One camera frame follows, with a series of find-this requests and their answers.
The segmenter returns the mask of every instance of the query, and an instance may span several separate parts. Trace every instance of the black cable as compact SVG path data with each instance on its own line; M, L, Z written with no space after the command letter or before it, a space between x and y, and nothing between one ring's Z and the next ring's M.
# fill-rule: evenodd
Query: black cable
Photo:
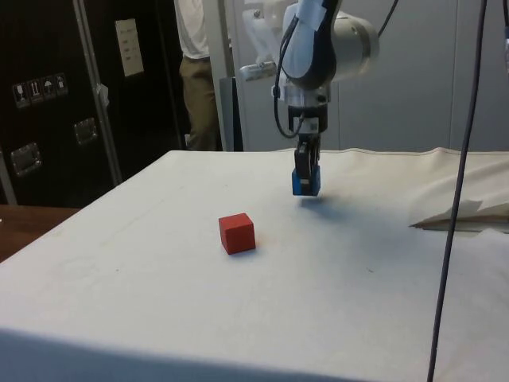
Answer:
M472 86L472 94L470 99L470 109L468 111L467 127L464 133L463 146L461 148L460 168L458 170L458 178L456 183L456 191L454 192L453 210L451 212L451 221L449 224L449 232L447 235L447 243L445 245L444 264L442 266L442 274L440 280L440 288L438 291L437 312L435 313L435 323L433 327L433 340L431 345L431 355L429 358L428 382L433 382L435 373L435 364L437 362L438 336L440 333L440 323L442 316L442 308L444 307L445 287L447 285L447 275L449 273L449 261L451 259L451 250L453 248L454 232L456 231L456 222L458 210L460 209L461 191L463 189L464 169L467 163L468 148L470 146L470 137L474 124L474 116L476 114L477 93L479 91L480 63L483 52L483 35L484 20L486 18L486 6L488 0L482 0L480 6L479 25L477 29L476 42L476 63L474 68L474 83Z
M503 21L504 24L507 27L509 27L509 10L507 10L507 1L508 0L502 0L503 4Z
M399 3L399 0L394 0L394 2L392 3L392 7L390 8L389 13L387 14L387 17L385 18L385 21L382 24L382 28L380 28L379 38L382 36L383 31L387 27L387 24L389 24L390 18L392 18L392 14L396 10L398 3Z
M293 18L292 22L288 26L288 29L286 30L286 32L283 36L283 40L281 43L281 47L282 47L281 54L279 55L278 70L276 71L276 82L274 85L274 94L273 94L273 97L274 97L274 118L276 120L276 126L278 127L279 133L287 139L293 139L293 138L297 137L299 135L299 133L301 132L302 123L304 122L303 117L300 117L299 125L298 125L297 129L292 134L288 134L283 130L283 128L281 126L281 121L279 120L279 109L278 109L278 100L279 100L279 96L281 95L281 89L279 88L279 80L281 78L283 59L285 58L286 50L288 49L289 42L292 39L293 32L295 31L295 28L297 27L297 23L298 23L298 18Z

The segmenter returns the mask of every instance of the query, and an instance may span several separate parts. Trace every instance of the red block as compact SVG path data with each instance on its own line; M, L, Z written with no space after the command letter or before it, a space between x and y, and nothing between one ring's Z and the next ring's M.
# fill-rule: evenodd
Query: red block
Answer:
M245 213L220 218L223 247L229 255L256 248L255 226Z

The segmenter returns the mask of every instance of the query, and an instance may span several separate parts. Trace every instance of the white label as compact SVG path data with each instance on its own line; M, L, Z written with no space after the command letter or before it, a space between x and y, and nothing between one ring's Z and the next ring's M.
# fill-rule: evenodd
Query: white label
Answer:
M136 20L115 21L117 29L117 38L119 39L120 57L124 68L124 76L143 73L142 52L138 40L138 30L136 29Z

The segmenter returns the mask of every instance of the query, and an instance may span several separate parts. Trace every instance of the white shirt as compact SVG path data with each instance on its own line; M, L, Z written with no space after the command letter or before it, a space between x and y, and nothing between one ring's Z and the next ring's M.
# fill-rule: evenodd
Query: white shirt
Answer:
M202 0L174 0L183 54L191 59L209 57Z

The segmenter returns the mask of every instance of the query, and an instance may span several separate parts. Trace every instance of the floor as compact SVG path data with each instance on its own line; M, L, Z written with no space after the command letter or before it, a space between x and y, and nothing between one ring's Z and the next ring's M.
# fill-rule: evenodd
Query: floor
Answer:
M0 263L78 211L0 205Z

